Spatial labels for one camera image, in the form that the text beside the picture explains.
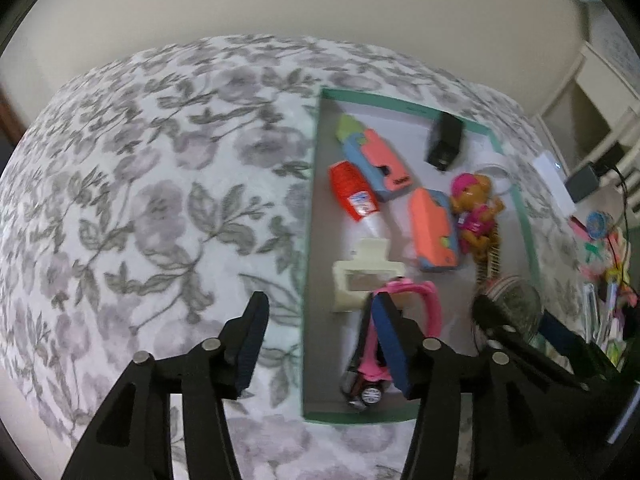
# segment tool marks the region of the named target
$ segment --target metal screw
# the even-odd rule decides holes
[[[505,365],[509,362],[509,356],[504,352],[495,352],[494,355],[491,356],[491,359],[493,359],[497,365]]]
[[[202,348],[207,352],[211,352],[220,348],[221,344],[220,339],[217,337],[210,337],[202,342]]]
[[[133,362],[135,362],[135,364],[141,365],[142,363],[145,363],[150,357],[151,357],[151,354],[149,352],[145,352],[144,350],[139,350],[135,354],[133,354],[132,359],[133,359]]]
[[[494,350],[502,350],[503,348],[503,346],[495,339],[489,339],[489,341],[487,341],[486,343]]]
[[[422,342],[422,346],[424,347],[425,350],[435,351],[435,350],[440,350],[440,347],[442,345],[440,341],[438,341],[436,338],[428,337]]]

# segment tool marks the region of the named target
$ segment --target white wall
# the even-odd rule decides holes
[[[582,41],[574,0],[39,0],[0,58],[0,84],[28,122],[94,66],[234,32],[387,46],[501,90],[529,112]]]

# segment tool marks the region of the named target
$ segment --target blue gripper pad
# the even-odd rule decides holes
[[[411,391],[407,356],[396,333],[394,323],[390,319],[390,317],[395,317],[394,313],[385,308],[385,303],[387,306],[390,304],[396,316],[401,319],[400,313],[397,311],[391,297],[386,293],[381,293],[376,294],[371,303],[373,324],[376,327],[378,342],[382,347],[382,353],[385,356],[386,365],[393,377],[394,384],[407,397]]]
[[[267,295],[254,292],[242,316],[227,321],[220,331],[218,338],[225,345],[224,359],[236,368],[234,387],[237,395],[251,382],[268,321]]]

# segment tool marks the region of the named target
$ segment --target toy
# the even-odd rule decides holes
[[[378,202],[371,187],[350,162],[343,160],[329,166],[329,183],[342,208],[356,222],[363,222],[372,235],[388,238]]]
[[[592,240],[604,238],[613,226],[613,218],[604,211],[591,211],[587,216],[586,230]]]
[[[613,252],[610,254],[610,266],[604,272],[604,279],[607,282],[610,280],[615,281],[619,287],[618,297],[624,297],[631,306],[636,306],[638,297],[628,285],[630,283],[631,244],[625,239],[622,229],[619,227],[613,229],[606,238],[607,245],[605,247],[609,249],[609,252],[613,248]]]
[[[494,227],[494,238],[489,243],[487,259],[476,266],[476,287],[483,290],[488,283],[500,277],[500,236],[498,224]]]
[[[380,402],[387,385],[392,381],[378,344],[376,328],[371,320],[372,298],[380,292],[419,294],[427,314],[421,329],[422,333],[426,337],[438,337],[442,330],[440,300],[438,290],[433,283],[414,283],[407,278],[401,278],[387,283],[374,294],[370,294],[362,313],[356,349],[340,381],[340,390],[346,397],[347,403],[360,412]]]
[[[409,197],[409,216],[420,269],[455,269],[460,250],[449,197],[420,187]]]
[[[334,263],[334,312],[360,310],[371,291],[404,276],[403,263],[386,259],[389,244],[384,238],[363,238],[353,260]]]
[[[460,248],[471,252],[476,263],[487,259],[492,240],[497,242],[494,231],[495,216],[504,210],[498,197],[489,205],[491,180],[484,175],[462,173],[451,183],[451,208],[458,216]]]
[[[411,186],[404,165],[375,130],[343,114],[336,135],[344,156],[360,170],[380,202],[395,198]]]
[[[600,331],[600,311],[593,283],[585,283],[582,286],[582,322],[585,342],[595,341]]]
[[[606,237],[594,240],[589,236],[587,227],[573,216],[569,218],[569,226],[576,238],[583,241],[584,252],[580,252],[578,257],[581,260],[578,270],[585,279],[597,282],[607,270],[609,263],[613,265],[613,259],[609,262],[609,247]]]

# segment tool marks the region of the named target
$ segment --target pink plastic toy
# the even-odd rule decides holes
[[[422,327],[422,333],[425,337],[438,337],[442,330],[442,313],[440,308],[440,300],[438,298],[438,289],[431,282],[414,283],[409,278],[399,278],[387,283],[382,288],[375,291],[388,292],[389,294],[397,294],[399,292],[416,292],[422,298],[427,318]],[[376,351],[378,349],[378,334],[373,322],[369,322],[369,330],[365,341],[364,352],[362,353],[362,361],[358,366],[358,371],[363,375],[366,381],[375,383],[377,381],[391,381],[391,374],[386,366],[381,366],[376,359]]]

